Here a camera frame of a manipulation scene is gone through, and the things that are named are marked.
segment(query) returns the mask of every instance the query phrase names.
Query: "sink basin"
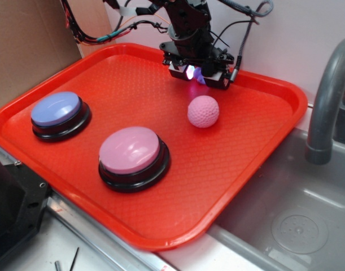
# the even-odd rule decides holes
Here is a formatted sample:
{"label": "sink basin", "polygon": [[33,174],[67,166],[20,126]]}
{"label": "sink basin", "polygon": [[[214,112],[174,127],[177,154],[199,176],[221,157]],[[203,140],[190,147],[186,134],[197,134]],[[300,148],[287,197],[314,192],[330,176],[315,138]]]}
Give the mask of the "sink basin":
{"label": "sink basin", "polygon": [[313,165],[306,139],[294,129],[209,234],[253,252],[268,270],[345,270],[345,145],[334,143],[331,162]]}

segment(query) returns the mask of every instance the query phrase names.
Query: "tray rim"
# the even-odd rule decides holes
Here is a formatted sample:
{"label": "tray rim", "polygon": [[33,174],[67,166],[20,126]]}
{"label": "tray rim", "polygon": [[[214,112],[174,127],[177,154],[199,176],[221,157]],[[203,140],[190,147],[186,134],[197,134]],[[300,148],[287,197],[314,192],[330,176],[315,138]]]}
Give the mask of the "tray rim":
{"label": "tray rim", "polygon": [[[149,48],[142,45],[137,45],[133,43],[118,43],[115,45],[111,45],[102,49],[97,50],[96,52],[92,53],[91,55],[78,60],[77,62],[73,63],[66,69],[62,70],[61,72],[53,75],[49,79],[45,80],[44,82],[40,83],[39,85],[31,88],[26,93],[22,94],[21,96],[17,97],[16,99],[12,100],[11,102],[7,103],[5,106],[0,108],[0,131],[3,127],[3,123],[5,123],[9,118],[13,117],[14,114],[20,112],[24,108],[30,106],[31,102],[35,102],[48,93],[52,92],[56,86],[53,84],[53,87],[49,87],[51,82],[57,81],[59,84],[63,84],[68,81],[68,77],[71,75],[77,75],[84,70],[86,70],[85,65],[91,67],[96,63],[102,61],[106,57],[114,56],[114,55],[132,55],[137,56],[139,58],[144,58],[148,61],[153,62],[162,62],[163,55],[160,50]],[[235,179],[233,185],[231,185],[225,192],[222,197],[219,198],[217,203],[212,206],[208,213],[206,213],[200,221],[198,221],[195,226],[190,229],[188,232],[180,234],[174,238],[166,239],[150,239],[141,236],[140,234],[133,231],[128,226],[125,226],[118,220],[117,217],[106,216],[103,215],[104,212],[101,208],[96,206],[96,204],[83,200],[75,200],[72,201],[75,205],[81,208],[83,211],[91,215],[96,219],[98,217],[98,221],[113,231],[112,229],[117,229],[117,234],[126,242],[139,247],[144,250],[149,251],[162,251],[168,250],[171,248],[178,247],[183,243],[191,241],[195,238],[198,238],[202,235],[208,227],[213,223],[214,220],[211,220],[211,215],[213,214],[214,217],[217,217],[218,214],[224,209],[224,207],[235,197],[235,195],[239,192],[239,190],[243,187],[243,185],[248,181],[248,179],[255,173],[256,168],[258,168],[275,150],[275,148],[283,141],[283,139],[291,132],[294,128],[295,124],[300,120],[300,118],[304,115],[307,106],[308,100],[305,94],[294,84],[291,84],[286,81],[278,80],[275,78],[271,78],[268,76],[258,75],[255,73],[247,72],[247,71],[240,71],[239,76],[237,77],[235,83],[239,86],[245,86],[252,88],[251,85],[256,84],[274,84],[281,89],[289,89],[290,92],[282,92],[282,91],[275,91],[276,93],[272,94],[277,97],[280,97],[287,101],[288,99],[293,99],[294,104],[288,102],[288,104],[292,108],[292,116],[287,121],[281,129],[279,129],[275,135],[270,139],[270,141],[265,145],[262,151],[260,151],[254,158],[252,162],[244,169],[244,171]],[[9,152],[12,156],[16,157],[18,160],[22,161],[29,167],[31,167],[37,174],[39,174],[43,178],[57,178],[60,179],[55,173],[47,170],[45,167],[38,164],[38,161],[35,161],[32,157],[30,157],[27,153],[24,153],[21,149],[15,146],[12,142],[5,140],[2,135],[0,134],[0,146],[7,152]],[[63,191],[63,195],[70,200],[70,196],[73,194],[73,186],[59,182],[58,191]]]}

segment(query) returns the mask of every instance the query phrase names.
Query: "pink ball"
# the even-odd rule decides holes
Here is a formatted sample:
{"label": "pink ball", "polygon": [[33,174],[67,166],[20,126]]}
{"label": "pink ball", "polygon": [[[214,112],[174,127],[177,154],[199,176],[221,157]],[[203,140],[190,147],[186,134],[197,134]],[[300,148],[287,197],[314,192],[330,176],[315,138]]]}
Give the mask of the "pink ball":
{"label": "pink ball", "polygon": [[219,104],[210,96],[198,96],[191,101],[187,117],[193,126],[207,128],[219,118]]}

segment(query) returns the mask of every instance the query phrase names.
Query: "sink drain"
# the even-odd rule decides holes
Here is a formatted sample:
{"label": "sink drain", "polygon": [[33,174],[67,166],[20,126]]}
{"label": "sink drain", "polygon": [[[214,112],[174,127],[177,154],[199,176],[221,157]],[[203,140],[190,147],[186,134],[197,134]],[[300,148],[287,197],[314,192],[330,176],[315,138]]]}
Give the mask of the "sink drain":
{"label": "sink drain", "polygon": [[273,221],[275,241],[284,249],[298,254],[321,249],[328,239],[326,224],[310,212],[291,209],[280,213]]}

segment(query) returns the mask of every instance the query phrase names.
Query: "white wall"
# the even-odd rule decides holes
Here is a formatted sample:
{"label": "white wall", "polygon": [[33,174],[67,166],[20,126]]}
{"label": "white wall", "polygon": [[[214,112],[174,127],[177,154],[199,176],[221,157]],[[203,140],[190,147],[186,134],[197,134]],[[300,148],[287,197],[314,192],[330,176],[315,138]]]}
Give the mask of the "white wall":
{"label": "white wall", "polygon": [[[212,15],[212,30],[219,34],[235,20],[247,19],[217,0],[207,0]],[[252,8],[259,0],[239,0]],[[131,1],[129,6],[149,6],[147,0]],[[107,7],[112,28],[118,21],[117,11]],[[158,14],[168,19],[164,10]],[[161,22],[155,16],[150,20]],[[326,66],[336,45],[345,38],[345,0],[275,0],[274,10],[253,25],[245,46],[242,69],[279,78],[299,86],[313,103]],[[225,32],[223,40],[230,45],[229,52],[237,55],[246,26],[233,26]],[[151,26],[139,27],[118,42],[134,42],[158,48],[168,41]]]}

